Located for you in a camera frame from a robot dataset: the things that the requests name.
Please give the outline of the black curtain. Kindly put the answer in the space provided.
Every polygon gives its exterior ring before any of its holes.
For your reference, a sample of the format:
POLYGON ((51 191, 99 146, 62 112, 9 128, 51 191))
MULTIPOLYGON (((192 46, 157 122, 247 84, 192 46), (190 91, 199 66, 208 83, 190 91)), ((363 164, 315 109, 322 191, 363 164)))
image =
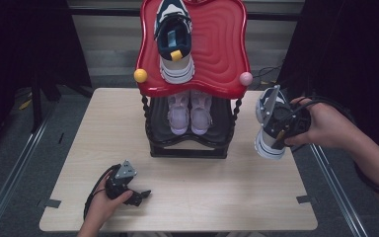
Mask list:
POLYGON ((379 145, 379 0, 305 0, 277 82, 340 103, 379 145))
POLYGON ((67 9, 67 0, 0 0, 0 126, 21 88, 38 86, 56 100, 59 85, 92 85, 67 9))

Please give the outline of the yellow tape strip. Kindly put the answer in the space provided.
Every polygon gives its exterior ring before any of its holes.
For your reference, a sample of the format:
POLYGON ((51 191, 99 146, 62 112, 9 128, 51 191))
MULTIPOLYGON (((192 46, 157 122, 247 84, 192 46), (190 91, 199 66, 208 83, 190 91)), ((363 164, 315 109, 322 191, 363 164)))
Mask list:
POLYGON ((18 110, 22 111, 26 109, 32 103, 32 101, 33 101, 32 99, 25 100, 18 106, 18 110))

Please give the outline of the black horizontal bar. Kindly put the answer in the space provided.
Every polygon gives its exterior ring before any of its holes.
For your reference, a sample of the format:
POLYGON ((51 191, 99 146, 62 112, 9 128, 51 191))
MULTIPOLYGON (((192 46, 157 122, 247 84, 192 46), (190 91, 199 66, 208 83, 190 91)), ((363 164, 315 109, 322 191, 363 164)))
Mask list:
MULTIPOLYGON (((140 10, 136 8, 93 8, 93 7, 70 7, 68 12, 71 15, 84 16, 121 16, 139 17, 140 10)), ((302 19, 301 14, 294 13, 267 13, 267 12, 248 12, 248 20, 258 21, 283 21, 298 22, 302 19)))

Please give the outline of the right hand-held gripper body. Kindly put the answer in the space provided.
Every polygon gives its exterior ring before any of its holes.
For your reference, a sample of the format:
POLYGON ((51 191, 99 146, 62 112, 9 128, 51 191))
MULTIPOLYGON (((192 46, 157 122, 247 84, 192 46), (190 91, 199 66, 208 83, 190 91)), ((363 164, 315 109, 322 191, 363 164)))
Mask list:
POLYGON ((263 93, 263 140, 265 145, 284 145, 287 137, 306 132, 311 124, 309 112, 290 104, 278 85, 263 93))

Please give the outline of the person's left hand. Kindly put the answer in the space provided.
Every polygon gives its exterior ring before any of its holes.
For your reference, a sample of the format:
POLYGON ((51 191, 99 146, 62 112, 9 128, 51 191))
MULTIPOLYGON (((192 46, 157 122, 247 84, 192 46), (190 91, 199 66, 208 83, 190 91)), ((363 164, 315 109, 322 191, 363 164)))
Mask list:
POLYGON ((100 226, 100 229, 114 214, 115 210, 127 201, 133 194, 133 191, 126 191, 116 199, 108 198, 106 192, 104 191, 104 187, 109 175, 110 173, 107 173, 100 181, 97 188, 98 193, 94 194, 87 216, 84 220, 84 223, 87 223, 88 225, 98 225, 100 226))

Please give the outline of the metal floor rail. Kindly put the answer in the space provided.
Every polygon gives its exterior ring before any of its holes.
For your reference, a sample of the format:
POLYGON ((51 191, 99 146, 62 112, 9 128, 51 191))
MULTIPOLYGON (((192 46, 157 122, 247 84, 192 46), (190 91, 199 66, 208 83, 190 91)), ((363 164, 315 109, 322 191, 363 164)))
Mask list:
POLYGON ((360 205, 368 191, 358 180, 348 155, 338 149, 305 144, 291 148, 318 220, 314 237, 369 237, 360 205))
POLYGON ((48 121, 54 114, 55 107, 51 107, 39 123, 36 130, 29 136, 29 139, 24 146, 21 154, 18 157, 11 172, 7 175, 7 179, 0 189, 0 219, 16 189, 20 183, 21 177, 24 174, 33 154, 41 141, 41 138, 46 130, 48 121))

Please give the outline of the person's right hand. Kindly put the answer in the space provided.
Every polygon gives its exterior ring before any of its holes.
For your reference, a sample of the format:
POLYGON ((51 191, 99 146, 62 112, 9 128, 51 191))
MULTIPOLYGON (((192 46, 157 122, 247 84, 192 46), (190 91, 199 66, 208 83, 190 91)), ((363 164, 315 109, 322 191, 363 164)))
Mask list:
POLYGON ((306 107, 311 116, 311 125, 306 132, 286 138, 286 145, 315 143, 326 147, 344 148, 348 143, 353 144, 362 134, 348 118, 328 104, 316 103, 305 97, 293 99, 291 103, 299 103, 306 107))

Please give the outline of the purple jelly sandal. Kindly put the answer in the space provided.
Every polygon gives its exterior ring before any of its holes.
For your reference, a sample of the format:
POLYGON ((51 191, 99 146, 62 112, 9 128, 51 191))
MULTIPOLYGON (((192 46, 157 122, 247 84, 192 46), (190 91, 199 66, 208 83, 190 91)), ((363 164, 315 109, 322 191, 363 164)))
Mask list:
POLYGON ((206 134, 212 125, 210 108, 212 105, 212 96, 197 90, 190 92, 190 120, 191 131, 197 135, 206 134))
POLYGON ((168 97, 168 121, 171 132, 175 135, 182 135, 188 129, 190 123, 189 99, 189 91, 168 97))

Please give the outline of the navy white sneaker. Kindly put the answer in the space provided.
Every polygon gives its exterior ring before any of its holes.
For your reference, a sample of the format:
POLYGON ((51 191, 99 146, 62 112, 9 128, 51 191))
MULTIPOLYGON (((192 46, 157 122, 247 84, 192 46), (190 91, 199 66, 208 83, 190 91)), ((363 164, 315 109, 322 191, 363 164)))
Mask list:
POLYGON ((262 157, 278 160, 284 155, 285 148, 275 150, 271 147, 285 133, 290 113, 290 106, 279 85, 264 90, 257 100, 256 116, 261 129, 255 140, 255 148, 262 157))
POLYGON ((154 24, 154 39, 160 56, 160 73, 170 84, 192 79, 192 21, 183 0, 162 0, 154 24))

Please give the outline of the red and black shoe rack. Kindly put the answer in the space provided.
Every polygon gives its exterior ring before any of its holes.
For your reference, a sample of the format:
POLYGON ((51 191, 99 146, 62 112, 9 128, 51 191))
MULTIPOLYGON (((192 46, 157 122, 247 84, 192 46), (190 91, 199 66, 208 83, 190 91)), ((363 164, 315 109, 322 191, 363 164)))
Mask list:
POLYGON ((134 80, 142 96, 145 131, 153 157, 223 159, 233 138, 242 99, 252 82, 245 50, 246 7, 242 0, 183 0, 192 21, 192 79, 170 84, 160 73, 154 24, 162 0, 143 0, 142 42, 134 80), (191 131, 190 92, 212 96, 212 125, 206 134, 191 131), (182 135, 171 132, 168 97, 189 91, 189 126, 182 135))

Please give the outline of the grey tape piece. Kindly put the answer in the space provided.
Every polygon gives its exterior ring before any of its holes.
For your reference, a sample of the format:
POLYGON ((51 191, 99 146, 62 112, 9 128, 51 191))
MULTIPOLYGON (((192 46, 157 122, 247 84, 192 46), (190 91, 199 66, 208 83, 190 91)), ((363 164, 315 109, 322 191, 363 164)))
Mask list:
POLYGON ((43 209, 46 209, 47 207, 50 207, 50 208, 59 208, 61 204, 61 201, 58 200, 58 199, 41 199, 38 203, 37 203, 37 207, 40 207, 40 208, 43 208, 43 209))
POLYGON ((296 198, 297 202, 299 204, 304 204, 304 203, 311 203, 311 204, 316 204, 318 201, 315 197, 310 197, 308 195, 305 196, 299 196, 296 198))

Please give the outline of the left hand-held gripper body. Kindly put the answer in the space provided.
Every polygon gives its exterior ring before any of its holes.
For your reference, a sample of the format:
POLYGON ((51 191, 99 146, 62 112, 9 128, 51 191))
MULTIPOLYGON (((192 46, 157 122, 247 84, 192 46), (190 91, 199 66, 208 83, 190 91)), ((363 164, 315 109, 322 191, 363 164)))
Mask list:
POLYGON ((137 172, 128 160, 125 160, 122 164, 112 166, 110 175, 105 184, 108 198, 116 199, 128 191, 127 185, 136 174, 137 172))

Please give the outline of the black metal stand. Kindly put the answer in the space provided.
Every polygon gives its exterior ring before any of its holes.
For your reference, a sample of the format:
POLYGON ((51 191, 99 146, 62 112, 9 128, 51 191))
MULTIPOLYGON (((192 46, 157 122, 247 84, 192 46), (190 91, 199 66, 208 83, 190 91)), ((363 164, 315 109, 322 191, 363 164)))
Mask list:
POLYGON ((32 78, 32 102, 33 102, 33 127, 32 133, 35 133, 42 123, 40 85, 38 76, 35 74, 32 78))

